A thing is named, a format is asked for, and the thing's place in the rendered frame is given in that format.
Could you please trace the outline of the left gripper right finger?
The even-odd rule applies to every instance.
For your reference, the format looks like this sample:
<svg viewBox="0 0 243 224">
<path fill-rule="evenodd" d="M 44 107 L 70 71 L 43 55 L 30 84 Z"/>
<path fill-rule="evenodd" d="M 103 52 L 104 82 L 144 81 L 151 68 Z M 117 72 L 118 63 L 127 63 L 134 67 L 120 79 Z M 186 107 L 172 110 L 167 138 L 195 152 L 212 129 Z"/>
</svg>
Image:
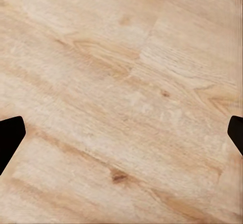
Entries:
<svg viewBox="0 0 243 224">
<path fill-rule="evenodd" d="M 243 155 L 243 117 L 233 115 L 227 133 Z"/>
</svg>

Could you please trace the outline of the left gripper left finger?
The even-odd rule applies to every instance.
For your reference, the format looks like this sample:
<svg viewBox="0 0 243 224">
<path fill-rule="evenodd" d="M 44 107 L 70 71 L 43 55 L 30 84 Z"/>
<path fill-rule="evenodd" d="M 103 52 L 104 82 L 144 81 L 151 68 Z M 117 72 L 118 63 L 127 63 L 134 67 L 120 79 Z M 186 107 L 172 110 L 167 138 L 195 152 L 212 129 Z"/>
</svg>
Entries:
<svg viewBox="0 0 243 224">
<path fill-rule="evenodd" d="M 0 175 L 25 135 L 25 125 L 21 116 L 0 121 Z"/>
</svg>

